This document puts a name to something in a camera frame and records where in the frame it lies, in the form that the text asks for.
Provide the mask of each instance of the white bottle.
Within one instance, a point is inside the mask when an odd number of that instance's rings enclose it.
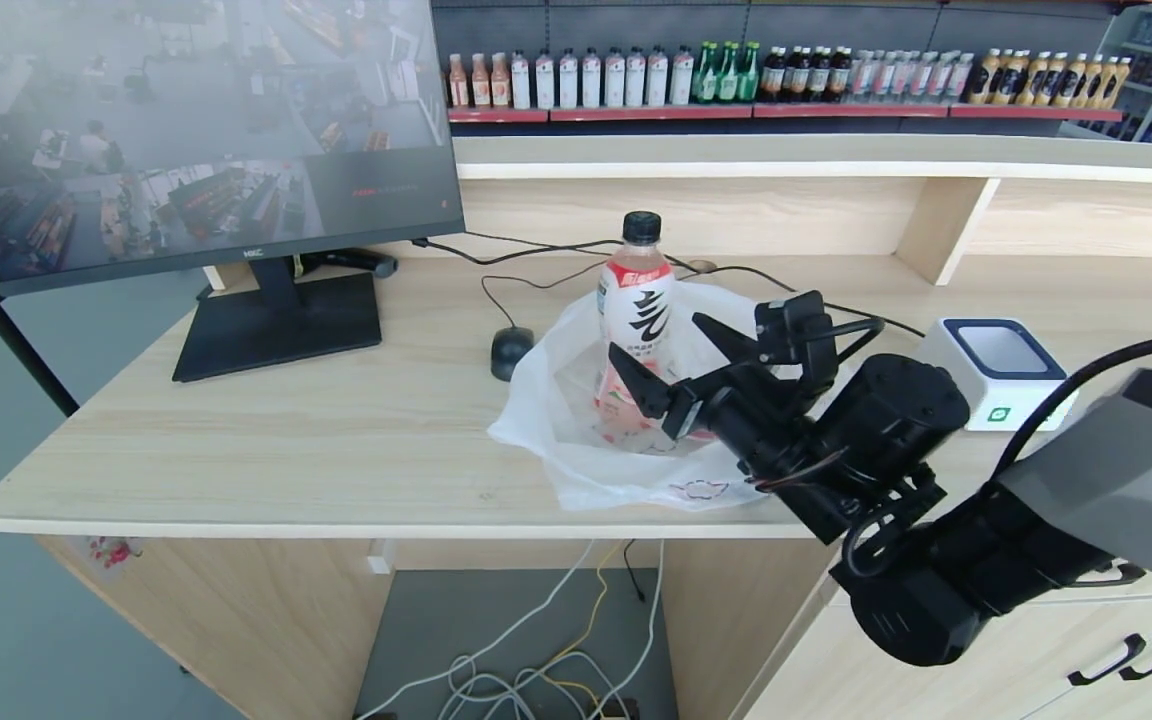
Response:
[[[666,101],[669,88],[669,56],[659,45],[647,56],[647,105],[660,108]]]
[[[536,108],[553,109],[554,106],[554,59],[550,50],[540,51],[536,59]]]
[[[696,60],[691,56],[691,47],[679,47],[673,56],[673,85],[669,86],[669,104],[687,105],[691,99],[691,69]]]
[[[641,47],[630,47],[630,56],[626,59],[626,106],[641,108],[643,94],[649,81],[649,60],[643,56]]]
[[[509,79],[513,84],[513,108],[531,108],[531,65],[526,62],[526,56],[522,50],[513,51],[513,60],[509,61]]]
[[[590,47],[579,63],[579,105],[582,108],[598,108],[602,100],[602,59]]]
[[[626,106],[626,56],[620,47],[612,47],[612,54],[602,63],[602,93],[608,108]]]
[[[563,55],[558,60],[558,106],[559,108],[575,108],[579,99],[579,60],[573,54],[571,47],[563,50]]]

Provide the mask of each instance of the wooden desk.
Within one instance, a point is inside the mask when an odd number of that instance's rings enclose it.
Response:
[[[745,717],[833,597],[823,577],[833,550],[772,500],[702,514],[559,510],[540,462],[485,434],[507,387],[488,373],[505,323],[480,273],[430,258],[379,283],[374,350],[180,386],[169,378],[182,320],[0,483],[0,532],[44,536],[249,717],[333,720],[356,700],[388,593],[392,575],[369,558],[397,569],[561,568],[585,538],[668,538],[664,612],[681,715]],[[521,260],[509,272],[558,278],[586,262]],[[1068,367],[1152,336],[1152,260],[968,258],[950,287],[895,258],[742,262],[915,327],[1017,316]],[[705,282],[778,294],[751,275]],[[499,297],[543,331],[590,290],[502,286]],[[888,329],[872,348],[914,346]],[[1100,378],[1083,401],[1121,377]],[[950,493],[938,510],[978,486],[1002,445],[960,434],[932,457]],[[84,535],[154,539],[106,578],[59,537]],[[639,545],[635,561],[652,564],[652,543]]]

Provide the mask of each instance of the computer monitor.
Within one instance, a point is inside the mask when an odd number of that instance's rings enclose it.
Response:
[[[367,274],[462,232],[429,0],[0,0],[0,293],[251,262],[177,379],[380,341]]]

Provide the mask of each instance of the surveillance camera footage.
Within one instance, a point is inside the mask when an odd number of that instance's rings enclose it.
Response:
[[[0,283],[454,220],[454,172],[429,0],[0,0]]]

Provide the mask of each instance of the monitor stand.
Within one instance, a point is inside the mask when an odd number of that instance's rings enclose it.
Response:
[[[371,273],[296,283],[283,258],[252,260],[251,270],[260,290],[198,302],[173,381],[380,344]]]

